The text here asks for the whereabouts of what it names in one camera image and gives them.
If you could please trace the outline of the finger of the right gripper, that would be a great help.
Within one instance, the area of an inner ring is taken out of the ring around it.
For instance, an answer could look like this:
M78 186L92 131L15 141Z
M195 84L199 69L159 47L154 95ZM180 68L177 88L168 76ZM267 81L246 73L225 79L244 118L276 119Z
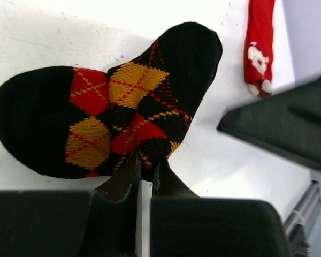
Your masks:
M321 171L321 76L229 110L217 129Z

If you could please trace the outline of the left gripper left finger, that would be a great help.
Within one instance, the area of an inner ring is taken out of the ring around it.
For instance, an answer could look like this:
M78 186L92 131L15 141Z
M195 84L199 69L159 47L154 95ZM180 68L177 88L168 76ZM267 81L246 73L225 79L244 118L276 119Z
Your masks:
M126 164L98 187L103 202L100 256L134 256L141 164L133 150Z

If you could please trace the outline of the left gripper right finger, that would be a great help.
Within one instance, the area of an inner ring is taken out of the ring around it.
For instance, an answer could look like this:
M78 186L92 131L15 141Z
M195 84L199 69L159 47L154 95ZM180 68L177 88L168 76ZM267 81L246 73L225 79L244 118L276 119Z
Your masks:
M199 199L171 169L168 160L162 159L154 168L152 186L152 199L176 198L176 199Z

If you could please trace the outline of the red orange argyle sock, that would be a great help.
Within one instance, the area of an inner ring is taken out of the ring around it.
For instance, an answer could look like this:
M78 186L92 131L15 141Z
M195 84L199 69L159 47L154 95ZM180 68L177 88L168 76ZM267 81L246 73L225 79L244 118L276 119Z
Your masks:
M112 176L137 152L150 181L183 142L222 53L215 31L185 22L106 72L21 73L0 86L0 141L23 165L63 179Z

